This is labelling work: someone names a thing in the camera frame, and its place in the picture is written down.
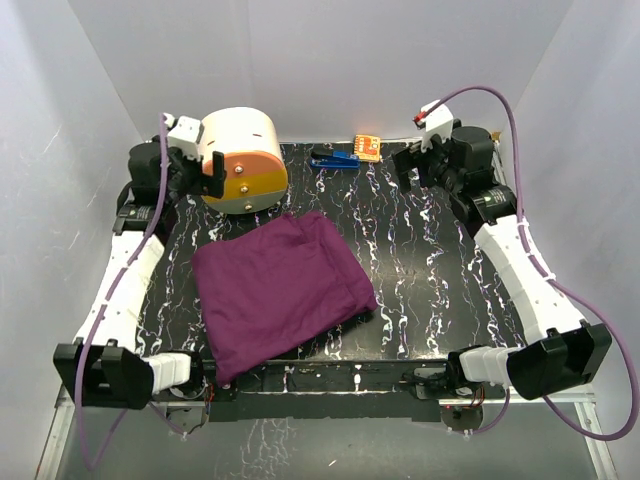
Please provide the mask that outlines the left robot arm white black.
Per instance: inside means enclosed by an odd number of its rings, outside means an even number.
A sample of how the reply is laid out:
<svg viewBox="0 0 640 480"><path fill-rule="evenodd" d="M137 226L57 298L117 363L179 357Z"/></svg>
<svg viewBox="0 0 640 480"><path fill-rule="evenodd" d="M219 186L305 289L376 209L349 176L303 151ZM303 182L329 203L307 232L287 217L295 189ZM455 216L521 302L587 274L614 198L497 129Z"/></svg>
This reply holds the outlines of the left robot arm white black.
<svg viewBox="0 0 640 480"><path fill-rule="evenodd" d="M143 409L170 390L199 397L207 376L199 354L169 350L143 358L136 352L138 319L153 273L176 224L176 206L187 195L222 196L224 155L190 160L183 149L158 138L131 148L130 181L116 203L111 252L98 293L70 343L60 343L53 364L81 406Z"/></svg>

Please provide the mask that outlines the round white drawer box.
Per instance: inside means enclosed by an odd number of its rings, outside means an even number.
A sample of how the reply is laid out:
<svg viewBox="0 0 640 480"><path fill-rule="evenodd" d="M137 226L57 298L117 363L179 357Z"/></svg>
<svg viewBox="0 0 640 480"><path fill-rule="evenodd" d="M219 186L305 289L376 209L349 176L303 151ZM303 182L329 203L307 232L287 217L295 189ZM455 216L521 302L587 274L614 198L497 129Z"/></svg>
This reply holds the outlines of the round white drawer box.
<svg viewBox="0 0 640 480"><path fill-rule="evenodd" d="M274 123L264 112L250 107L225 108L202 119L204 133L199 151L207 173L213 171L212 154L224 156L224 195L205 195L204 202L227 215L256 213L276 205L288 189Z"/></svg>

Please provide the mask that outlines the purple cloth wrap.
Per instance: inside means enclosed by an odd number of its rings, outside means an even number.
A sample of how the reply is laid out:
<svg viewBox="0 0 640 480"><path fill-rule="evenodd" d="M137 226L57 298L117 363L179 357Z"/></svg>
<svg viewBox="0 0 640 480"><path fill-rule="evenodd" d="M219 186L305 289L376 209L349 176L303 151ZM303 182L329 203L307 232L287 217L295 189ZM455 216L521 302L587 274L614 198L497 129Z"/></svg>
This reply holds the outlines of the purple cloth wrap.
<svg viewBox="0 0 640 480"><path fill-rule="evenodd" d="M191 266L219 385L377 308L368 275L317 211L208 243Z"/></svg>

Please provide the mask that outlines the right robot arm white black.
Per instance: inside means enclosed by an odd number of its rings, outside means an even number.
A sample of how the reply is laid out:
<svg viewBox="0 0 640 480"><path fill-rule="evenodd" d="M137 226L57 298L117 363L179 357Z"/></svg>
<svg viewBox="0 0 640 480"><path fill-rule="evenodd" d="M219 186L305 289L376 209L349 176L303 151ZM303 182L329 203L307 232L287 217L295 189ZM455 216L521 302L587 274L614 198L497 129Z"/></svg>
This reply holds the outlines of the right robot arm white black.
<svg viewBox="0 0 640 480"><path fill-rule="evenodd" d="M452 212L490 260L519 316L521 348L472 346L448 356L447 388L466 397L481 383L512 387L527 399L593 381L612 344L606 326L590 324L566 295L532 264L534 243L516 216L517 199L500 184L492 164L490 133L455 126L449 136L434 134L393 154L402 192L418 174L423 188L445 191Z"/></svg>

